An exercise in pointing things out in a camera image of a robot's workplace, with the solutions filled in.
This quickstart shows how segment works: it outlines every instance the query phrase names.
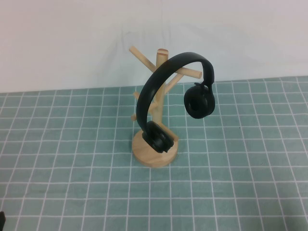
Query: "headphone stand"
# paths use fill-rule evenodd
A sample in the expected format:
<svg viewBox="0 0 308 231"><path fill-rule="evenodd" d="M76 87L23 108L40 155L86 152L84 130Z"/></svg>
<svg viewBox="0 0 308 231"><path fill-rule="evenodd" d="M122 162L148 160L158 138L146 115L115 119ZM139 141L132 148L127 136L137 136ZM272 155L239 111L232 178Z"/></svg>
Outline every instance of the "headphone stand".
<svg viewBox="0 0 308 231"><path fill-rule="evenodd" d="M169 57L168 50L158 49L156 54L156 65L154 65L134 46L130 47L129 51L152 72L154 72L165 61L167 61ZM164 83L159 88L149 108L149 113L153 117L152 121L157 123L166 133L169 134L169 136L173 138L174 145L169 149L167 153L158 153L152 147L150 147L147 142L142 138L142 130L137 132L132 141L132 150L136 159L143 165L148 167L166 166L176 157L178 153L179 137L162 123L164 96L173 88L174 85L177 84L177 82L184 75L194 78L201 78L202 76L202 72L191 70L185 67L180 68L178 71L176 71L176 73L177 74L168 84ZM134 92L133 95L136 99L139 98L138 92ZM136 114L133 114L131 116L131 120L135 121L136 119Z"/></svg>

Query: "black object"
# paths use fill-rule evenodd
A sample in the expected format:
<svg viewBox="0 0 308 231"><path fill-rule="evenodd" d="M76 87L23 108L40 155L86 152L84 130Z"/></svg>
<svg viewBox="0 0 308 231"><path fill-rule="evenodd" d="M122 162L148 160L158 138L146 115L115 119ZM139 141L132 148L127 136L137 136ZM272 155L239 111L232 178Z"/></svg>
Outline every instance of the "black object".
<svg viewBox="0 0 308 231"><path fill-rule="evenodd" d="M157 68L141 90L137 101L137 122L143 130L143 139L158 153L167 152L173 146L172 138L153 121L147 122L147 114L155 94L161 85L181 67L201 62L203 67L203 82L195 83L184 95L187 113L196 119L210 115L215 109L215 99L212 91L214 69L212 64L203 56L186 52L178 54L165 61Z"/></svg>
<svg viewBox="0 0 308 231"><path fill-rule="evenodd" d="M3 231L4 223L5 223L5 215L4 215L4 212L1 211L0 212L0 231Z"/></svg>

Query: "ear cup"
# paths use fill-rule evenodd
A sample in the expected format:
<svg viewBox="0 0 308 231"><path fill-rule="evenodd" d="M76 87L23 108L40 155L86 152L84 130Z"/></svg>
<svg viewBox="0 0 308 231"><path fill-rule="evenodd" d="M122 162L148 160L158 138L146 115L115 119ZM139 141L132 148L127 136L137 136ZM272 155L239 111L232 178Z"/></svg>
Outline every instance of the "ear cup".
<svg viewBox="0 0 308 231"><path fill-rule="evenodd" d="M192 118L201 119L214 111L214 95L205 86L196 85L185 92L184 105Z"/></svg>
<svg viewBox="0 0 308 231"><path fill-rule="evenodd" d="M173 146L172 138L153 121L147 123L147 131L143 132L142 137L158 153L168 152Z"/></svg>

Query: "white wall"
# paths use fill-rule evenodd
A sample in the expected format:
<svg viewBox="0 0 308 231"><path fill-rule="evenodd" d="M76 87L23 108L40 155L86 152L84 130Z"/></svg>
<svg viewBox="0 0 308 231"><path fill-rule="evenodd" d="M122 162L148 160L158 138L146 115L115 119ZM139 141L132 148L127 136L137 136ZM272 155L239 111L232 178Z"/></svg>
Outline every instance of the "white wall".
<svg viewBox="0 0 308 231"><path fill-rule="evenodd" d="M144 84L151 72L131 45L153 63L158 48L197 52L216 80L308 75L307 9L307 0L1 0L0 92Z"/></svg>

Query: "table surface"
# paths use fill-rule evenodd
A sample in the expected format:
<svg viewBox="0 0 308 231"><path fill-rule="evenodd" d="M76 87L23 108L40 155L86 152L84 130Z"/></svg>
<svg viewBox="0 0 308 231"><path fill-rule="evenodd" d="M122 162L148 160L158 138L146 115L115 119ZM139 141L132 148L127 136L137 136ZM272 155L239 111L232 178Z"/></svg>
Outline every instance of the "table surface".
<svg viewBox="0 0 308 231"><path fill-rule="evenodd" d="M4 231L308 230L308 77L217 82L204 119L190 86L165 97L162 168L131 152L141 86L1 93Z"/></svg>

